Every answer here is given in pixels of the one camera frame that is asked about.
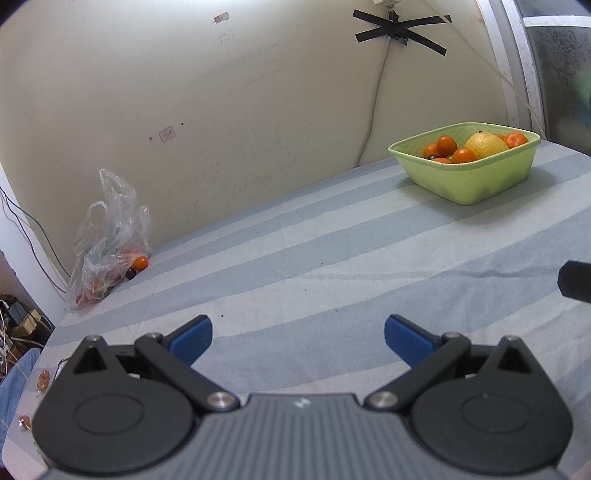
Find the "orange mandarin front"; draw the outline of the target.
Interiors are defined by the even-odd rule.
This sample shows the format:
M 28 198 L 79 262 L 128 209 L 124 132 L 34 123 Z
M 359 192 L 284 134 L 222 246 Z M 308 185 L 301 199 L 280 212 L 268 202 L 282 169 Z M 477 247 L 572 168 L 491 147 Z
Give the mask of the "orange mandarin front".
M 504 142 L 509 149 L 513 149 L 527 144 L 529 139 L 521 132 L 511 132 L 504 136 Z

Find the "dark tomato by bag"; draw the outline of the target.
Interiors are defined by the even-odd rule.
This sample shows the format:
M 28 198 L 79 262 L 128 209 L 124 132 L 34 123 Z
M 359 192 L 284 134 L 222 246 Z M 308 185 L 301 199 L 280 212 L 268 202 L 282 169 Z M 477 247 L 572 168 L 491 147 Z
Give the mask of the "dark tomato by bag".
M 137 272 L 133 268 L 129 268 L 125 273 L 125 277 L 128 280 L 131 280 L 136 276 L 136 274 L 137 274 Z

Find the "orange tomato by bag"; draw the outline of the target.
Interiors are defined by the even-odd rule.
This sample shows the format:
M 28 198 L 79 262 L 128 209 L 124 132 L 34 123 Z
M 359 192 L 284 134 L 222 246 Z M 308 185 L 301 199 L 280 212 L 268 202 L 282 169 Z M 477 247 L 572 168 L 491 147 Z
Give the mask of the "orange tomato by bag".
M 133 263 L 132 263 L 132 268 L 137 271 L 143 271 L 144 269 L 146 269 L 149 265 L 149 259 L 147 256 L 138 256 L 134 259 Z

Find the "green plastic basket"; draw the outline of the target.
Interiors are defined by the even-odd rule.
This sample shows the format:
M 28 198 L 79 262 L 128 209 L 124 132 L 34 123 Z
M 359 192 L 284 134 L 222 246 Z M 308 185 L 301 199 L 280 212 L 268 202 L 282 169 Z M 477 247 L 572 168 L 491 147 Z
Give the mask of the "green plastic basket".
M 444 163 L 428 158 L 430 153 L 426 148 L 443 136 L 449 136 L 458 146 L 465 147 L 469 139 L 479 133 L 490 133 L 496 138 L 519 133 L 527 141 L 472 162 Z M 400 140 L 389 147 L 389 152 L 415 184 L 457 204 L 472 205 L 526 180 L 540 144 L 540 135 L 528 130 L 461 122 Z

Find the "large yellow lemon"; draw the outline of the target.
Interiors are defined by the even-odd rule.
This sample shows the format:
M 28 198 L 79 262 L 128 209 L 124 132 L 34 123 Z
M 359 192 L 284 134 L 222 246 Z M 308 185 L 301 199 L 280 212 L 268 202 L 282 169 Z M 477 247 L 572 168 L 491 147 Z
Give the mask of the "large yellow lemon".
M 505 141 L 499 136 L 486 131 L 473 134 L 466 141 L 465 147 L 471 150 L 478 159 L 500 154 L 509 149 Z

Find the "clear plastic bag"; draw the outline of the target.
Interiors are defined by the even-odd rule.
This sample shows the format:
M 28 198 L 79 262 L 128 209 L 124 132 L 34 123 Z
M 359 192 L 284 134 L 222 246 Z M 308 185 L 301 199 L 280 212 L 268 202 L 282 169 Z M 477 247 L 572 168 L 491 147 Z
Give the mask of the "clear plastic bag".
M 137 201 L 135 189 L 101 168 L 103 198 L 91 204 L 78 227 L 75 262 L 66 289 L 72 310 L 96 304 L 129 278 L 127 272 L 150 248 L 150 212 Z

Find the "orange cherry tomato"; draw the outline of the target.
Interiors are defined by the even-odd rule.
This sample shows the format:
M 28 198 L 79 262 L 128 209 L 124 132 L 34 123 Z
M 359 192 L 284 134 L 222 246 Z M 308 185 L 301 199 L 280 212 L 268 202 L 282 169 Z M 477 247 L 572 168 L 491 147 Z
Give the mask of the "orange cherry tomato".
M 449 157 L 458 150 L 456 140 L 449 135 L 443 135 L 438 138 L 437 151 L 440 157 Z

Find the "striped blue white tablecloth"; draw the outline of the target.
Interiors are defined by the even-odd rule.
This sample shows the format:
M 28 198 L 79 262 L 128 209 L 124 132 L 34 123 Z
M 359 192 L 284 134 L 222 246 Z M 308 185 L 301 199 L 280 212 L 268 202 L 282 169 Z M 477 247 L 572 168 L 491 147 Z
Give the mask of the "striped blue white tablecloth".
M 521 337 L 569 405 L 560 467 L 590 475 L 590 308 L 564 298 L 560 267 L 590 257 L 590 160 L 545 143 L 529 177 L 472 206 L 414 185 L 385 160 L 172 242 L 94 307 L 66 315 L 36 363 L 54 371 L 89 334 L 114 344 L 168 333 L 199 314 L 214 339 L 195 366 L 249 402 L 270 394 L 273 430 L 222 423 L 176 479 L 427 479 L 432 462 L 370 416 L 335 431 L 315 402 L 339 407 L 404 363 L 387 346 L 399 313 L 475 342 Z

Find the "black tape cross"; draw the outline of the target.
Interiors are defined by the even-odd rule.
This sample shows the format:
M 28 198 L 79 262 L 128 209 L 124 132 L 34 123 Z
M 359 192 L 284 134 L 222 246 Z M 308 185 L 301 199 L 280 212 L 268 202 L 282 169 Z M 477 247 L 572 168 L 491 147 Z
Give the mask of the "black tape cross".
M 415 27 L 431 26 L 452 22 L 450 15 L 430 16 L 413 20 L 401 21 L 398 14 L 392 10 L 387 18 L 383 18 L 368 12 L 356 9 L 353 11 L 353 18 L 373 25 L 374 28 L 356 33 L 356 41 L 363 43 L 379 37 L 389 37 L 407 46 L 409 41 L 416 42 L 424 47 L 438 53 L 441 56 L 447 54 L 447 49 L 429 38 L 414 31 Z

